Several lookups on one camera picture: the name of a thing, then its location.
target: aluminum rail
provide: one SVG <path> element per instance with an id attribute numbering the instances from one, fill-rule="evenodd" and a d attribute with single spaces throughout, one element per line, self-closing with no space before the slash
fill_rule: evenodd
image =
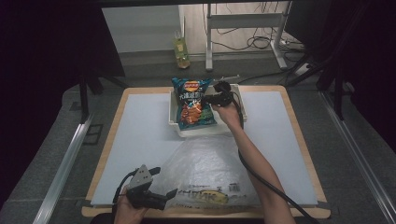
<path id="1" fill-rule="evenodd" d="M 50 221 L 50 217 L 55 208 L 55 204 L 58 202 L 59 196 L 64 188 L 64 183 L 69 176 L 70 170 L 73 167 L 76 156 L 79 152 L 79 149 L 82 145 L 84 137 L 88 131 L 88 128 L 91 125 L 91 121 L 93 118 L 93 114 L 90 114 L 83 124 L 79 124 L 75 135 L 67 149 L 64 159 L 62 160 L 61 165 L 52 180 L 52 183 L 49 187 L 49 191 L 47 192 L 46 197 L 44 198 L 43 203 L 41 204 L 40 209 L 35 217 L 34 224 L 44 224 Z"/>
<path id="2" fill-rule="evenodd" d="M 396 210 L 393 201 L 389 197 L 385 188 L 382 186 L 381 182 L 376 177 L 370 164 L 365 159 L 359 145 L 356 143 L 347 125 L 335 114 L 334 110 L 332 109 L 332 100 L 330 96 L 328 95 L 328 93 L 323 91 L 320 91 L 319 95 L 324 101 L 324 104 L 326 105 L 327 110 L 332 117 L 332 121 L 334 122 L 339 133 L 343 137 L 353 160 L 361 171 L 361 175 L 363 176 L 366 184 L 373 193 L 375 200 L 378 203 L 388 223 L 396 223 Z"/>

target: hand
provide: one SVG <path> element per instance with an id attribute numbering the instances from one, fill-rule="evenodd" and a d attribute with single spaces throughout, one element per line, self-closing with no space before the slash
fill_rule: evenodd
<path id="1" fill-rule="evenodd" d="M 234 104 L 226 106 L 212 105 L 212 108 L 219 113 L 220 118 L 231 130 L 241 127 L 239 115 Z"/>
<path id="2" fill-rule="evenodd" d="M 117 214 L 114 218 L 115 224 L 139 224 L 143 216 L 149 210 L 146 207 L 142 207 L 139 209 L 134 208 L 128 201 L 128 198 L 125 196 L 126 187 L 122 189 L 121 196 L 117 201 Z"/>

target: blue chip bag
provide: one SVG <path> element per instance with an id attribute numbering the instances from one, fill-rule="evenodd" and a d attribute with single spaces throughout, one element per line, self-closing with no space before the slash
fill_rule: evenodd
<path id="1" fill-rule="evenodd" d="M 201 102 L 211 81 L 212 78 L 172 78 L 178 100 L 177 123 L 180 130 L 216 124 L 210 105 Z"/>

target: clear plastic bag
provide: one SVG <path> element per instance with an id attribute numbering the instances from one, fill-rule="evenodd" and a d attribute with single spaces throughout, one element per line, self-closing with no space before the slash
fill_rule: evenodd
<path id="1" fill-rule="evenodd" d="M 235 208 L 259 206 L 257 193 L 238 157 L 232 137 L 187 138 L 154 178 L 153 191 L 177 189 L 166 208 Z"/>

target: wooden table edge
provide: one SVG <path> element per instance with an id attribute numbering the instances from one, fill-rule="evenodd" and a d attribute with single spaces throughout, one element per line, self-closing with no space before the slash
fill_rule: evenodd
<path id="1" fill-rule="evenodd" d="M 108 155 L 109 155 L 111 147 L 113 145 L 114 136 L 115 136 L 115 133 L 119 127 L 120 119 L 123 114 L 125 103 L 128 100 L 128 96 L 130 94 L 168 93 L 172 89 L 173 89 L 173 87 L 148 87 L 148 88 L 125 89 L 125 91 L 123 92 L 123 94 L 121 96 L 119 107 L 117 108 L 116 114 L 115 114 L 113 122 L 111 124 L 110 131 L 108 133 L 108 136 L 107 136 L 107 139 L 105 142 L 105 146 L 102 151 L 102 155 L 99 159 L 95 173 L 92 177 L 92 182 L 90 184 L 90 188 L 88 189 L 87 196 L 85 198 L 87 201 L 90 201 L 92 199 L 93 194 L 96 190 L 96 187 L 99 183 L 99 180 L 102 176 L 102 173 L 105 169 Z M 301 132 L 300 125 L 298 124 L 298 120 L 294 114 L 294 110 L 292 108 L 291 101 L 290 101 L 290 98 L 288 96 L 286 89 L 283 86 L 239 86 L 239 90 L 241 92 L 242 91 L 279 91 L 280 92 L 283 102 L 285 104 L 285 108 L 286 108 L 289 118 L 290 118 L 291 126 L 294 130 L 297 142 L 298 142 L 300 150 L 302 152 L 305 166 L 307 168 L 307 171 L 311 178 L 312 184 L 314 186 L 315 193 L 317 194 L 318 201 L 321 203 L 327 203 L 326 197 L 323 192 L 323 188 L 321 187 L 320 181 L 318 179 L 318 174 L 315 170 L 314 164 L 310 157 L 308 148 L 307 148 L 305 140 L 304 140 L 303 133 Z M 327 208 L 312 207 L 312 208 L 305 208 L 304 210 L 308 214 L 310 214 L 312 217 L 316 217 L 316 218 L 328 218 L 331 214 L 330 209 L 327 209 Z M 94 217 L 98 214 L 108 213 L 108 212 L 111 212 L 111 208 L 95 208 L 95 207 L 83 206 L 81 209 L 81 213 L 84 217 Z M 297 209 L 295 209 L 295 208 L 291 208 L 291 212 L 295 217 L 301 216 L 301 213 L 298 212 Z M 146 217 L 156 217 L 157 215 L 159 215 L 159 217 L 172 217 L 172 216 L 164 215 L 164 212 L 157 213 L 154 210 L 149 210 Z M 197 217 L 198 214 L 174 213 L 173 215 L 175 215 L 174 217 Z M 260 217 L 260 214 L 257 214 L 257 216 L 252 215 L 252 218 L 254 218 L 254 217 Z"/>

